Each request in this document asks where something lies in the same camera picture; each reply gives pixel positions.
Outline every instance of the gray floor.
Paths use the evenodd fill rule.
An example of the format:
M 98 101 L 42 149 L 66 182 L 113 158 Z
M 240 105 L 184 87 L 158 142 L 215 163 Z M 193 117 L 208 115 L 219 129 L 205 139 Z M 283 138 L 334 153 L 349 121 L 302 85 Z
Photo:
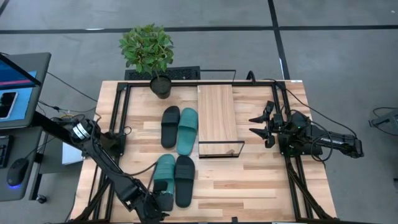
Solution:
M 278 0 L 280 26 L 347 26 L 398 23 L 394 0 Z M 155 22 L 164 26 L 269 26 L 267 1 L 127 1 L 10 0 L 0 17 L 4 29 L 125 28 Z M 171 32 L 173 66 L 236 69 L 237 78 L 253 70 L 257 78 L 282 78 L 273 31 Z M 397 138 L 368 126 L 371 110 L 397 106 L 398 30 L 333 30 L 281 32 L 291 79 L 303 80 L 309 103 L 353 128 L 366 156 L 350 159 L 334 152 L 326 163 L 337 214 L 344 220 L 396 223 L 398 194 Z M 0 35 L 0 51 L 9 54 L 50 52 L 49 71 L 92 97 L 102 80 L 121 80 L 124 60 L 121 34 Z M 206 79 L 232 74 L 207 73 Z M 45 81 L 41 99 L 63 108 L 94 106 L 56 79 Z M 56 112 L 47 110 L 47 116 Z M 313 113 L 330 130 L 345 132 Z M 72 204 L 79 171 L 45 176 L 40 193 L 49 202 L 27 199 L 0 202 L 0 223 L 64 221 Z

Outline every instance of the white paper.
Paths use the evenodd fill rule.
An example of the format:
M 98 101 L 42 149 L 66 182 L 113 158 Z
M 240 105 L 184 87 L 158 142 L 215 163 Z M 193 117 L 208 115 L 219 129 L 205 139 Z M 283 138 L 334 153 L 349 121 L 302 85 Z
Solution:
M 62 143 L 62 164 L 69 165 L 83 161 L 81 151 L 65 142 Z

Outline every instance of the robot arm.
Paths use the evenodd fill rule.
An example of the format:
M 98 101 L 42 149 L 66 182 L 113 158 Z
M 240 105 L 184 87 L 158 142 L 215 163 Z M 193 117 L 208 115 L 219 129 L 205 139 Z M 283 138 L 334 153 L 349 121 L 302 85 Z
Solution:
M 272 133 L 276 133 L 281 151 L 288 151 L 291 156 L 319 155 L 322 153 L 321 146 L 332 147 L 352 158 L 364 156 L 362 143 L 356 136 L 326 132 L 312 124 L 310 118 L 302 113 L 294 112 L 287 121 L 283 120 L 281 114 L 274 114 L 274 117 L 269 119 L 273 105 L 273 102 L 268 101 L 263 115 L 249 120 L 255 123 L 267 123 L 264 129 L 250 128 L 250 131 L 266 140 L 266 148 L 271 148 L 275 144 Z
M 108 177 L 107 184 L 113 182 L 118 199 L 129 212 L 132 210 L 137 212 L 141 223 L 159 223 L 164 220 L 167 214 L 162 213 L 154 194 L 139 179 L 124 173 L 109 155 L 112 149 L 124 142 L 125 136 L 101 133 L 100 130 L 100 127 L 89 119 L 79 121 L 70 129 L 71 140 L 76 148 L 97 163 Z M 85 212 L 87 211 L 75 221 L 86 218 Z

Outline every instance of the desk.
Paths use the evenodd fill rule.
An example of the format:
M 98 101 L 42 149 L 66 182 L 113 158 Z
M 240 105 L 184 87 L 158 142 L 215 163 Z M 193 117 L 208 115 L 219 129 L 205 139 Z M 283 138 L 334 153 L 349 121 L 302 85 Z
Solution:
M 57 138 L 53 139 L 53 136 L 46 134 L 43 142 L 48 142 L 42 146 L 41 160 L 38 163 L 36 171 L 34 173 L 32 190 L 30 191 L 29 200 L 36 200 L 39 193 L 40 183 L 43 174 L 53 174 L 62 172 L 73 172 L 74 170 L 80 170 L 82 162 L 74 164 L 63 165 L 62 164 L 62 145 L 63 142 Z
M 6 168 L 0 170 L 0 201 L 3 202 L 9 200 L 20 200 L 25 196 L 36 152 L 30 154 L 30 156 L 27 158 L 29 160 L 29 165 L 27 167 L 26 175 L 21 183 L 21 186 L 14 188 L 8 186 L 6 182 L 8 168 L 17 159 L 23 158 L 28 155 L 28 153 L 30 153 L 30 151 L 39 144 L 40 135 L 42 134 L 42 128 L 32 127 L 0 131 L 0 135 L 3 134 L 12 135 L 14 137 L 14 142 L 12 143 L 11 153 L 8 159 L 8 165 Z
M 47 68 L 50 63 L 50 53 L 39 53 L 39 54 L 23 54 L 23 55 L 8 55 L 7 58 L 12 60 L 18 66 L 23 68 L 25 71 L 37 71 L 36 79 L 40 82 L 44 82 Z M 26 171 L 25 178 L 18 188 L 10 188 L 6 182 L 7 172 L 11 164 L 22 157 L 25 157 L 31 150 L 33 150 L 40 140 L 40 135 L 43 129 L 39 126 L 32 128 L 28 127 L 34 117 L 37 102 L 39 100 L 42 86 L 35 87 L 32 90 L 29 104 L 25 114 L 25 119 L 19 119 L 15 121 L 3 121 L 0 122 L 0 135 L 12 135 L 14 141 L 11 146 L 10 156 L 6 168 L 0 169 L 0 201 L 8 200 L 20 200 L 24 197 L 27 184 L 29 181 L 30 173 L 36 153 L 33 152 L 29 157 L 29 165 Z
M 109 128 L 117 84 L 116 81 L 103 82 L 99 94 L 96 112 L 102 116 L 99 125 L 104 132 Z M 303 83 L 286 81 L 286 87 L 307 103 Z M 121 117 L 123 94 L 124 92 L 119 104 L 116 129 Z M 185 107 L 197 110 L 197 97 L 197 87 L 194 86 L 173 87 L 166 100 L 158 99 L 148 87 L 132 88 L 126 119 L 126 126 L 132 128 L 132 133 L 127 136 L 125 152 L 120 159 L 122 170 L 127 173 L 140 171 L 166 153 L 177 158 L 175 148 L 166 150 L 160 145 L 162 114 L 171 105 L 178 105 L 181 110 Z M 230 222 L 231 217 L 238 217 L 240 222 L 295 220 L 285 161 L 279 154 L 278 143 L 273 148 L 266 149 L 264 141 L 249 131 L 249 128 L 264 127 L 264 124 L 250 123 L 248 119 L 261 115 L 267 100 L 273 101 L 271 88 L 234 86 L 233 99 L 238 139 L 246 142 L 240 157 L 199 159 L 196 142 L 190 156 L 196 167 L 192 203 L 188 208 L 174 205 L 173 211 L 164 222 Z M 290 94 L 289 102 L 292 109 L 310 115 L 309 109 Z M 302 160 L 309 191 L 324 210 L 335 217 L 323 164 L 314 161 L 310 156 L 302 156 Z M 71 218 L 77 217 L 87 206 L 95 167 L 92 159 L 83 162 Z M 152 170 L 138 175 L 137 178 L 147 185 L 151 173 Z M 304 204 L 299 190 L 298 198 L 304 217 Z M 106 199 L 102 202 L 100 218 L 104 216 Z M 129 213 L 115 197 L 111 222 L 139 222 L 139 219 L 134 211 Z

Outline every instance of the slide sandal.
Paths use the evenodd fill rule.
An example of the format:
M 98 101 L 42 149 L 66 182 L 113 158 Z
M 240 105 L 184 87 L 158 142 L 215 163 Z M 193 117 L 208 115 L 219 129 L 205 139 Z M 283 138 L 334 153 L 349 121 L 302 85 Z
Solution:
M 164 154 L 157 160 L 154 174 L 154 195 L 162 211 L 173 210 L 175 159 Z
M 187 208 L 191 204 L 195 164 L 188 156 L 179 156 L 175 163 L 175 204 Z
M 178 122 L 180 122 L 180 108 L 171 106 L 167 108 L 162 117 L 162 146 L 166 149 L 174 147 L 177 140 Z
M 188 156 L 195 143 L 198 132 L 198 113 L 192 108 L 185 108 L 181 113 L 178 124 L 177 152 L 182 156 Z

